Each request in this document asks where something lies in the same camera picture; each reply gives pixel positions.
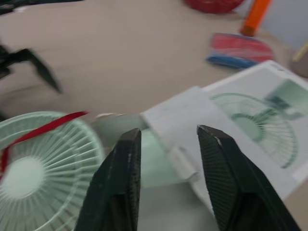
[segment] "orange object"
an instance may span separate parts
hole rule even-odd
[[[255,0],[241,29],[242,35],[251,37],[255,35],[271,2],[272,0]]]

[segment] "red strap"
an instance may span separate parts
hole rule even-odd
[[[44,134],[46,132],[49,132],[51,130],[54,130],[55,128],[61,126],[62,124],[65,124],[73,119],[76,119],[78,117],[81,117],[83,115],[86,115],[88,112],[75,112],[72,114],[68,114],[65,115],[61,118],[58,118],[48,124],[43,125],[40,128],[34,129],[33,131],[30,131],[29,133],[23,135],[22,137],[16,139],[14,142],[10,143],[4,150],[2,153],[2,157],[1,157],[1,173],[0,173],[0,179],[3,176],[3,173],[5,172],[5,169],[8,165],[8,161],[9,161],[9,156],[10,156],[10,148],[17,143],[20,143],[22,141],[26,141],[29,139],[32,139],[36,136],[39,136],[41,134]]]

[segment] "table surface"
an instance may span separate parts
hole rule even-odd
[[[1,17],[1,41],[12,49],[32,48],[63,85],[57,95],[27,64],[0,82],[0,108],[9,116],[32,111],[140,113],[191,86],[204,87],[235,70],[204,62],[212,34],[238,33],[237,14],[210,15],[180,0],[88,0],[38,5]],[[293,50],[271,33],[269,44],[284,66]],[[303,230],[308,184],[286,204]]]

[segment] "printed fan image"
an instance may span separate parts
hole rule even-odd
[[[0,123],[0,148],[65,114],[37,112]],[[11,148],[0,184],[0,230],[72,231],[103,147],[80,119]]]
[[[297,139],[280,111],[238,93],[218,94],[212,100],[281,168],[288,168],[295,161]]]

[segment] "black tripod leg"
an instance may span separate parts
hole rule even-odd
[[[6,120],[6,119],[7,119],[7,117],[5,117],[5,116],[2,114],[2,112],[0,112],[0,122],[4,121],[4,120]]]

